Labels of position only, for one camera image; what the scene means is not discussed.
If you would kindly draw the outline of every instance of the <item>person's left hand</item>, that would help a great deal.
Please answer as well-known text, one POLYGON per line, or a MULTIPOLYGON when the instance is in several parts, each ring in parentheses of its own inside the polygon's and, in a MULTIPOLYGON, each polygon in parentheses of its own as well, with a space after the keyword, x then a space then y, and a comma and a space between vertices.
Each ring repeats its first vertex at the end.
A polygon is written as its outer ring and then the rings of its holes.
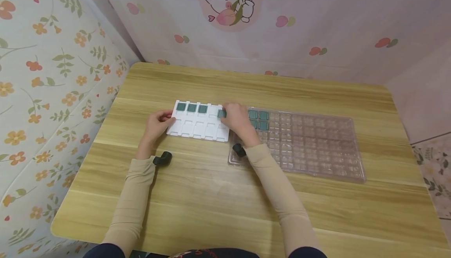
POLYGON ((175 117, 172 116, 172 109, 155 112, 147 118, 146 130, 144 131, 143 137, 151 142, 155 142, 174 122, 175 117))
POLYGON ((172 110, 160 110, 147 118, 146 129, 136 151, 136 159, 148 159, 151 156, 151 146, 164 131, 175 122, 172 110))

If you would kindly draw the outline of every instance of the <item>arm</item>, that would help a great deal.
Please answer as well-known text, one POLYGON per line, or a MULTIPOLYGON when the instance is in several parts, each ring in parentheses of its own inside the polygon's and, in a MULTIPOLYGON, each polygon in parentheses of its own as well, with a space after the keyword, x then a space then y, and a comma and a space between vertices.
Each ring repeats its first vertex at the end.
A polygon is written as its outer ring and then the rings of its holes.
POLYGON ((221 121, 243 140, 247 157, 277 212, 285 256, 303 246, 318 248, 312 225, 296 190, 271 156, 267 145, 258 138, 247 117, 247 108, 238 103, 226 103, 224 109, 227 117, 221 121))
POLYGON ((112 223, 102 242, 118 246, 125 257, 130 256, 143 228, 149 189, 155 174, 152 145, 175 121, 171 114, 172 110, 162 110, 149 116, 135 159, 132 159, 125 178, 112 223))

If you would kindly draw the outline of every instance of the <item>black rubber piece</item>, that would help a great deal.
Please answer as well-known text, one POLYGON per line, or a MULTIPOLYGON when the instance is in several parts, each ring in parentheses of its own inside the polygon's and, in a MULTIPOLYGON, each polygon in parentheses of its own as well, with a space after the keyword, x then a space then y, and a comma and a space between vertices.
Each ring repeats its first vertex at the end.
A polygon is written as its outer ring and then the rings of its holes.
POLYGON ((168 165, 172 159, 172 154, 169 151, 165 151, 160 157, 155 157, 153 162, 155 166, 168 165))
POLYGON ((246 151, 244 150, 243 146, 241 146, 241 143, 237 143, 234 146, 232 146, 232 149, 237 153, 238 157, 245 157, 246 151))

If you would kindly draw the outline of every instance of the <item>person's right hand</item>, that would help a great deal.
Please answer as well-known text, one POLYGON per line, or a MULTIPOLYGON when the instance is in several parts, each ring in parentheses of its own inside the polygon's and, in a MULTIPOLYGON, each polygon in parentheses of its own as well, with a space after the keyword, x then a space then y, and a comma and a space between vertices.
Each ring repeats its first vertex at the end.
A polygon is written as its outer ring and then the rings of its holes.
POLYGON ((248 148, 261 144, 255 128, 247 116, 247 107, 239 103, 225 103, 223 109, 227 116, 221 122, 234 131, 248 148))

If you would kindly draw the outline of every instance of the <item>pink fruit pattern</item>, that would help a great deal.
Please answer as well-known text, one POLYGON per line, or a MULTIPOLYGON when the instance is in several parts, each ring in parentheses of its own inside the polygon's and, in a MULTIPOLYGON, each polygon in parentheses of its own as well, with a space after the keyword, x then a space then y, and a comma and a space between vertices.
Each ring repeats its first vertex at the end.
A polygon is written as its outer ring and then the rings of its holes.
POLYGON ((157 62, 158 62, 158 64, 166 64, 166 65, 170 65, 169 61, 167 61, 167 60, 159 59, 159 60, 157 60, 157 62))
POLYGON ((279 16, 277 17, 277 21, 276 21, 276 27, 284 27, 286 24, 288 23, 288 18, 286 16, 279 16))
POLYGON ((265 71, 265 75, 270 75, 270 76, 277 76, 279 75, 279 72, 277 71, 265 71))
POLYGON ((287 18, 284 15, 281 15, 279 17, 277 17, 276 20, 276 27, 284 27, 285 25, 287 27, 291 27, 294 25, 294 23, 296 23, 296 18, 294 18, 293 16, 291 16, 290 18, 287 18))
POLYGON ((189 38, 187 36, 180 36, 180 35, 174 35, 175 41, 178 42, 179 44, 181 43, 185 43, 188 44, 189 43, 189 38))
POLYGON ((327 53, 327 48, 325 48, 325 47, 324 48, 312 47, 312 49, 310 50, 310 52, 308 54, 311 56, 315 56, 317 54, 322 56, 325 53, 327 53))
POLYGON ((398 44, 398 39, 390 40, 389 38, 382 38, 374 46, 377 47, 377 48, 380 48, 380 47, 390 48, 390 47, 394 47, 397 44, 398 44))
POLYGON ((227 25, 230 26, 235 22, 236 15, 235 12, 232 9, 225 9, 221 11, 217 17, 216 21, 221 25, 227 25))
POLYGON ((137 15, 137 14, 139 13, 138 7, 135 6, 133 3, 128 3, 128 4, 127 4, 127 7, 128 7, 128 11, 129 11, 131 14, 137 15))
POLYGON ((128 3, 127 4, 128 7, 128 11, 133 14, 133 15, 137 15, 139 13, 144 13, 145 9, 142 5, 140 4, 133 4, 133 3, 128 3))

